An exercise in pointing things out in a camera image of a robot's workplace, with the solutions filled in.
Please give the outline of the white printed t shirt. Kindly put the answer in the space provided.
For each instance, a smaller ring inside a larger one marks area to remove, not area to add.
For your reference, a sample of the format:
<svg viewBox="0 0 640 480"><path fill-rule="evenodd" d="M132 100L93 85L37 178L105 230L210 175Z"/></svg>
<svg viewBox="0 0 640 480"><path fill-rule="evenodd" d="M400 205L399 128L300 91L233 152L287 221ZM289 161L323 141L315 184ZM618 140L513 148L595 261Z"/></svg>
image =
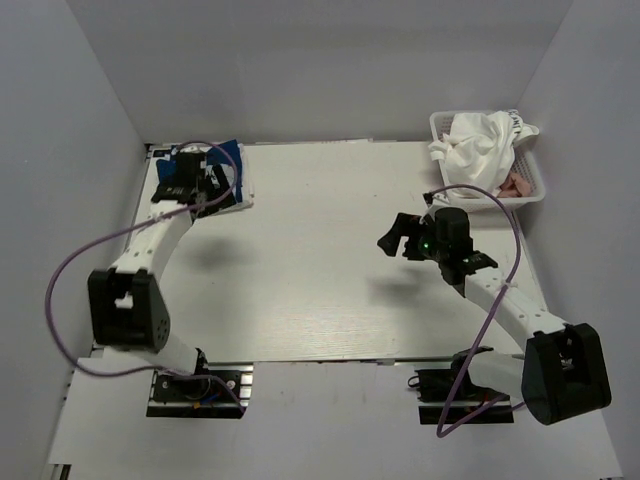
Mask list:
<svg viewBox="0 0 640 480"><path fill-rule="evenodd" d="M472 185L498 197L499 186L514 172L516 147L538 135L539 129L516 110L462 112L431 142L429 152L450 184Z"/></svg>

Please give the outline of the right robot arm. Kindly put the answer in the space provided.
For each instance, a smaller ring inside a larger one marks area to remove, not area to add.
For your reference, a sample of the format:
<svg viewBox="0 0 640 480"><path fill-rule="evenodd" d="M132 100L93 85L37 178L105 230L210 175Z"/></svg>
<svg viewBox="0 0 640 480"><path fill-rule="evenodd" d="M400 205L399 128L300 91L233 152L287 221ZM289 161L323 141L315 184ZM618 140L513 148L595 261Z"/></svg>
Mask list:
<svg viewBox="0 0 640 480"><path fill-rule="evenodd" d="M608 407L612 401L600 336L587 323L570 324L540 308L489 255L475 249L467 213L433 207L425 215L400 213L377 242L389 257L433 261L444 282L486 312L521 348L501 354L474 341L455 354L441 413L456 398L482 395L488 409L502 396L523 401L543 425Z"/></svg>

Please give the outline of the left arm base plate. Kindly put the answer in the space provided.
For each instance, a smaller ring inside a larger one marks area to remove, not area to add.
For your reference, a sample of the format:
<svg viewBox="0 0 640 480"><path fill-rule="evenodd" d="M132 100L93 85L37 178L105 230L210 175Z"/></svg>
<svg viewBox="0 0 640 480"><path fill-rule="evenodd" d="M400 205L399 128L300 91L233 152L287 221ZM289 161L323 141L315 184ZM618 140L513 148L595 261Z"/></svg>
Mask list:
<svg viewBox="0 0 640 480"><path fill-rule="evenodd" d="M177 380L155 374L146 416L174 419L241 419L253 384L252 365L210 365L210 375L199 380Z"/></svg>

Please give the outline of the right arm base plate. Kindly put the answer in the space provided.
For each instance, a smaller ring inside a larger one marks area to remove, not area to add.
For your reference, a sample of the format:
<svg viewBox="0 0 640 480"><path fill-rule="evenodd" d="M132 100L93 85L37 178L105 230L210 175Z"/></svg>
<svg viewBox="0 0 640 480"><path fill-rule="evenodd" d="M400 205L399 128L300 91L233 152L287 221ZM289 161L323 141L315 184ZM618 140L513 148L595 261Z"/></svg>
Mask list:
<svg viewBox="0 0 640 480"><path fill-rule="evenodd" d="M456 378L447 361L418 363L407 380L409 390L417 394L418 412L421 425L438 424L441 411ZM453 424L463 417L483 407L500 394L490 389L463 383L457 391L450 407L445 425ZM469 421L473 425L513 424L514 414L510 398L496 402L481 415Z"/></svg>

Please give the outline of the pink t shirt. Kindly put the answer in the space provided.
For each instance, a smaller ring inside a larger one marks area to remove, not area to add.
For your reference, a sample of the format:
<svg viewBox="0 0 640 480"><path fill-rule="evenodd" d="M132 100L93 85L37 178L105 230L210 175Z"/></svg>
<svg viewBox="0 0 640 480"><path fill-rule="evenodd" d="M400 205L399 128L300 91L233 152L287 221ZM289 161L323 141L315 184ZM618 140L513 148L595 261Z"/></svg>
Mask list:
<svg viewBox="0 0 640 480"><path fill-rule="evenodd" d="M523 198L531 195L529 182L516 172L510 172L499 186L499 198Z"/></svg>

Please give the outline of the blue t shirt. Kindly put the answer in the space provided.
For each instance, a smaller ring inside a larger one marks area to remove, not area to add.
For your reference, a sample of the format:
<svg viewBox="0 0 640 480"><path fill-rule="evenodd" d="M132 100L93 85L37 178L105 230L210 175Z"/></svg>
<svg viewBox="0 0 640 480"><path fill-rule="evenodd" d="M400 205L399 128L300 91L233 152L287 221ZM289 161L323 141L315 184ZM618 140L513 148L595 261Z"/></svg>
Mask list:
<svg viewBox="0 0 640 480"><path fill-rule="evenodd" d="M245 179L242 146L191 141L153 151L158 186L151 201L197 205L193 219L249 208L253 194Z"/></svg>

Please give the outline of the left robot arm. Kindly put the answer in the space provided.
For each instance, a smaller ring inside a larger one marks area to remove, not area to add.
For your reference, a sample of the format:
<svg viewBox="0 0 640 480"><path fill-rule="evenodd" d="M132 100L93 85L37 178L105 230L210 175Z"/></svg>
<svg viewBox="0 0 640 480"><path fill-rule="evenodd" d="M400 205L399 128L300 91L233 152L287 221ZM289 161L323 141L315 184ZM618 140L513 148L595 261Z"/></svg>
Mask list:
<svg viewBox="0 0 640 480"><path fill-rule="evenodd" d="M235 164L231 177L222 166L209 165L204 152L178 153L175 162L125 252L108 269L90 274L89 304L97 344L177 374L180 391L199 399L210 390L211 374L199 366L201 351L171 332L159 281L181 238L233 196L240 175Z"/></svg>

